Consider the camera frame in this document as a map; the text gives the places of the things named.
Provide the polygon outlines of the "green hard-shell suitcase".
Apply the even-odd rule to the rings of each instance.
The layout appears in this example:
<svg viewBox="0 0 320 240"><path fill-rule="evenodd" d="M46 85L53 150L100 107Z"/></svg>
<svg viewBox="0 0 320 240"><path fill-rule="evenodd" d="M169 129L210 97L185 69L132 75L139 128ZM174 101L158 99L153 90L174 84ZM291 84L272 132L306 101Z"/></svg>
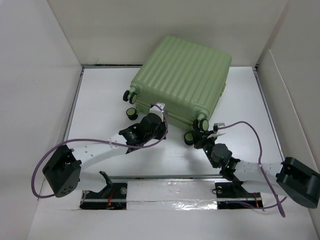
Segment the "green hard-shell suitcase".
<svg viewBox="0 0 320 240"><path fill-rule="evenodd" d="M167 35L133 77L122 99L144 114L151 104L163 103L170 124L204 132L226 87L231 63L229 53Z"/></svg>

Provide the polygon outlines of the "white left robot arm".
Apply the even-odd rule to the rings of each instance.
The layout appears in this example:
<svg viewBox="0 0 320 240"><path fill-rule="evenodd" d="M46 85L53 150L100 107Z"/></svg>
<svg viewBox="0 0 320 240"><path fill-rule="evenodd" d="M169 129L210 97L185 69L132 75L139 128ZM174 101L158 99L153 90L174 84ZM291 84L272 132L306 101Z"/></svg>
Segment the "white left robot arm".
<svg viewBox="0 0 320 240"><path fill-rule="evenodd" d="M141 122L135 123L108 140L90 140L83 147L71 149L67 144L55 148L53 155L42 169L53 195L62 198L75 190L89 190L100 198L111 194L111 180L104 171L99 174L103 181L89 184L85 169L116 156L126 155L133 151L151 147L148 143L155 140L160 143L166 137L166 118L164 112L148 113Z"/></svg>

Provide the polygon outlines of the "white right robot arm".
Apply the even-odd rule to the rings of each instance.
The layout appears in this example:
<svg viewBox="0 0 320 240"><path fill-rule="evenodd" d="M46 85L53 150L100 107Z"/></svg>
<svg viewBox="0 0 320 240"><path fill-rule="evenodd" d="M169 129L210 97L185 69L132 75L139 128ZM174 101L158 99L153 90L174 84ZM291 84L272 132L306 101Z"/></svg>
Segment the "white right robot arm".
<svg viewBox="0 0 320 240"><path fill-rule="evenodd" d="M217 143L213 131L190 131L188 141L202 149L213 168L232 182L231 191L237 197L248 193L270 193L292 199L297 204L316 209L320 200L320 175L294 157L283 162L257 163L233 157L223 143Z"/></svg>

